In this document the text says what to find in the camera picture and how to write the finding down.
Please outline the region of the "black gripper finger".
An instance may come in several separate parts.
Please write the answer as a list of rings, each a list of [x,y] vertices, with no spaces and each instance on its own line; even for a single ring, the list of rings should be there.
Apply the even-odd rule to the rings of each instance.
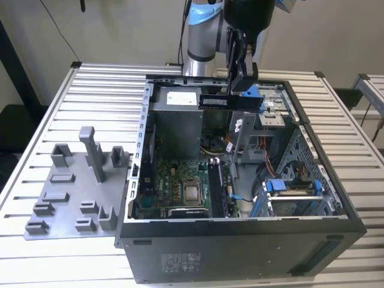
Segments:
[[[257,68],[254,69],[253,56],[256,52],[257,37],[242,35],[240,37],[240,56],[239,56],[239,90],[246,91],[257,80]]]
[[[227,28],[226,67],[228,70],[227,94],[239,91],[239,84],[243,78],[243,36],[240,30]]]

